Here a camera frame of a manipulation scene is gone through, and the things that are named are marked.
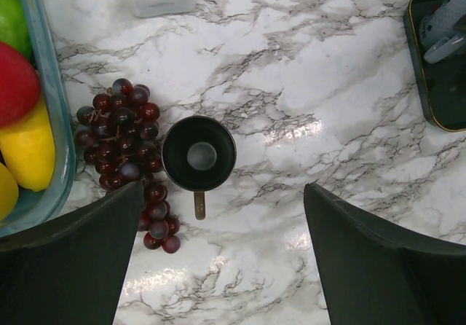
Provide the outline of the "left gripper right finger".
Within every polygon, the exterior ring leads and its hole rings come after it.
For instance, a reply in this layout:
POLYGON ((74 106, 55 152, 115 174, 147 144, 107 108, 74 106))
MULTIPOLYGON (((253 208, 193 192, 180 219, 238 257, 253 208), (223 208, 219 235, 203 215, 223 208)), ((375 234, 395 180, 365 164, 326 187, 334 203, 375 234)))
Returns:
POLYGON ((316 183, 304 210, 332 324, 464 324, 465 246, 364 211, 316 183))

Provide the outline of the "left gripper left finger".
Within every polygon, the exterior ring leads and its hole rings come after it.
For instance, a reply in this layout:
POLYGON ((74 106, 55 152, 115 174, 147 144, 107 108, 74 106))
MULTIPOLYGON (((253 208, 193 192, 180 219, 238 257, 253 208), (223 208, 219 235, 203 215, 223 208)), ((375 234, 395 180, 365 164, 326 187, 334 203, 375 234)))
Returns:
POLYGON ((112 324, 142 208, 135 182, 1 238, 1 323, 112 324))

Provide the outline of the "brown mug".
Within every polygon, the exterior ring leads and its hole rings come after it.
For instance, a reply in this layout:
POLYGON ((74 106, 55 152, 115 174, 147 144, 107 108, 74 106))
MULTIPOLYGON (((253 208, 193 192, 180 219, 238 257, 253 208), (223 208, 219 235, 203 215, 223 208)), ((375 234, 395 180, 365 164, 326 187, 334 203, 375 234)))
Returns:
POLYGON ((175 123, 162 142, 162 164, 168 178, 194 195, 196 219, 206 217, 205 193, 221 186, 237 159, 231 133, 217 120, 190 116, 175 123))

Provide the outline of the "grey-blue mug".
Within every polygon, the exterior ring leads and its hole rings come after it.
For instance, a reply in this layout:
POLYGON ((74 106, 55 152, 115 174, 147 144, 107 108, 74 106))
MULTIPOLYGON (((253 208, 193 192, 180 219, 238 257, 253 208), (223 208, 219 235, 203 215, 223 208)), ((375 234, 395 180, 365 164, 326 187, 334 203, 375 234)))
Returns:
POLYGON ((455 28, 458 21, 465 23, 464 16, 465 0, 445 0, 422 18, 419 37, 427 63, 438 63, 465 46, 465 32, 455 28))

